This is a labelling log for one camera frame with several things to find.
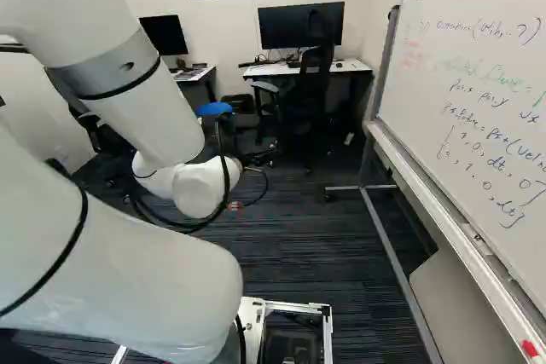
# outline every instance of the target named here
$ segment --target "dark gray carpet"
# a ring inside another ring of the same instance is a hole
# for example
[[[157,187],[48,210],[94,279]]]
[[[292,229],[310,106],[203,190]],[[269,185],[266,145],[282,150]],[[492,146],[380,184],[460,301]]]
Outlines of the dark gray carpet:
[[[245,277],[245,293],[295,303],[330,303],[334,312],[334,362],[358,364],[428,363],[404,296],[357,192],[334,203],[317,200],[320,184],[355,184],[360,147],[337,147],[305,176],[297,165],[268,170],[270,191],[258,204],[226,212],[199,232],[230,250]],[[121,204],[115,188],[97,181],[100,160],[79,173],[89,190]],[[251,199],[262,187],[260,175],[246,174],[232,194]],[[178,217],[170,204],[148,198],[156,211]],[[427,253],[392,197],[379,197],[379,209],[401,249],[407,273]],[[115,346],[79,337],[18,332],[15,341],[60,363],[109,363]],[[128,363],[156,362],[131,353]]]

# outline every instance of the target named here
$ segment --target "desk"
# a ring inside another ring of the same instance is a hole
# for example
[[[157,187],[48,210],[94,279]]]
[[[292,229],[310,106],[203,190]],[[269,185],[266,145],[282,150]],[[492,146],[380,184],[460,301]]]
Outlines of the desk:
[[[337,67],[336,64],[341,63],[342,67]],[[267,64],[263,66],[251,66],[242,75],[245,80],[259,80],[265,78],[290,78],[299,75],[298,68],[290,68],[287,63],[281,62],[276,64]],[[332,77],[348,77],[349,83],[349,99],[347,104],[349,107],[347,110],[351,111],[353,108],[357,109],[358,103],[363,97],[364,91],[374,80],[373,70],[362,63],[359,59],[344,59],[343,61],[334,61],[330,67],[330,75]],[[363,93],[359,95],[357,93],[358,83],[362,81],[361,90]],[[259,91],[254,89],[254,99],[256,101],[256,111],[261,118],[263,113],[261,112],[262,98]],[[345,117],[346,131],[356,133],[360,125],[360,119],[351,118],[351,115]]]
[[[334,61],[330,67],[332,75],[352,75],[355,73],[372,72],[369,66],[366,66],[359,59],[344,59],[343,61]],[[266,64],[263,66],[251,66],[242,75],[247,79],[257,79],[263,77],[276,76],[295,76],[299,74],[298,68],[290,68],[287,63]]]
[[[179,72],[174,72],[172,74],[177,84],[183,84],[185,86],[204,85],[206,88],[206,93],[208,95],[209,102],[217,101],[216,95],[214,94],[214,86],[213,86],[214,74],[216,73],[216,66],[208,66],[202,72],[195,74],[193,77],[176,78],[176,76],[180,74],[181,72],[183,72],[183,70],[180,70]]]

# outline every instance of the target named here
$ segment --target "black office chair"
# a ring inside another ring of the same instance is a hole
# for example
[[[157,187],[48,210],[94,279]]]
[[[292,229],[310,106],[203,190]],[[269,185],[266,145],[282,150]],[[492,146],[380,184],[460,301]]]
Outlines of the black office chair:
[[[333,59],[333,45],[309,49],[302,56],[299,76],[293,86],[278,88],[265,82],[251,84],[256,95],[263,91],[271,99],[264,105],[257,101],[260,105],[257,107],[260,117],[258,142],[268,123],[272,122],[278,151],[298,154],[308,171],[311,171],[313,150],[321,145],[322,136],[327,133],[325,101]]]

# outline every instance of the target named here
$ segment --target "computer monitor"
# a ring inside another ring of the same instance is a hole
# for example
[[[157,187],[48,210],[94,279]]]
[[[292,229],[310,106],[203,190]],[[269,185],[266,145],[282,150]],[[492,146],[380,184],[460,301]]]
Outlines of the computer monitor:
[[[176,14],[141,17],[140,24],[160,55],[188,53],[188,46],[186,46],[180,20]]]
[[[328,22],[333,43],[341,45],[345,2],[314,3],[258,9],[262,49],[319,45],[320,36],[310,27],[310,16],[317,12]]]

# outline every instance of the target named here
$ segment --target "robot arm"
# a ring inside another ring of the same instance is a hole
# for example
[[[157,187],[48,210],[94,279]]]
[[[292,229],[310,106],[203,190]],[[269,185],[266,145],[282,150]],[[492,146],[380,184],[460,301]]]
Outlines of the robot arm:
[[[125,0],[0,0],[0,12],[0,32],[23,43],[54,84],[67,86],[139,151],[135,175],[148,175],[141,167],[167,169],[173,195],[160,196],[190,217],[215,210],[224,191],[221,163],[182,166],[203,148],[201,127]],[[227,162],[232,188],[241,166]],[[158,190],[153,178],[143,185]]]
[[[0,32],[138,149],[142,185],[191,216],[213,211],[220,161],[185,164],[203,148],[200,125],[124,0],[0,0]],[[218,356],[242,292],[227,251],[117,212],[1,126],[0,145],[0,326],[107,338],[176,364]],[[226,162],[232,187],[240,168]]]

